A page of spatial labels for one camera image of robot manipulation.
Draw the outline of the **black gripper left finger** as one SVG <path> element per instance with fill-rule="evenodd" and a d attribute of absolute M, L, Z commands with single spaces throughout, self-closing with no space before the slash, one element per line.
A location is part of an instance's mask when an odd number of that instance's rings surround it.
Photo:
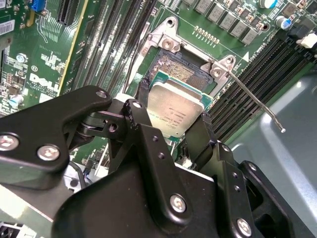
<path fill-rule="evenodd" d="M 113 161 L 137 160 L 152 219 L 188 223 L 191 203 L 162 132 L 135 99 L 114 103 L 96 86 L 37 104 L 0 120 L 0 181 L 44 190 L 57 185 L 71 150 L 104 137 L 121 144 Z"/>

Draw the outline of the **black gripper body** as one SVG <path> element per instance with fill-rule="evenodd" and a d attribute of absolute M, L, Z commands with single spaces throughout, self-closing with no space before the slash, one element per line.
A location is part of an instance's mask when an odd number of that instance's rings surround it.
<path fill-rule="evenodd" d="M 217 238 L 215 184 L 176 168 L 193 207 L 193 218 L 176 238 Z M 167 238 L 152 220 L 138 166 L 127 166 L 68 198 L 57 212 L 53 238 Z"/>

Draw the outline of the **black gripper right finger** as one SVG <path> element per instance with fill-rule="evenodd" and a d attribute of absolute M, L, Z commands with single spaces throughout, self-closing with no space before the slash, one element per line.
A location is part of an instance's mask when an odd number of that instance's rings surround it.
<path fill-rule="evenodd" d="M 210 115 L 202 113 L 185 132 L 197 171 L 213 178 L 217 229 L 224 238 L 294 238 L 286 201 L 253 163 L 237 163 L 217 140 Z"/>

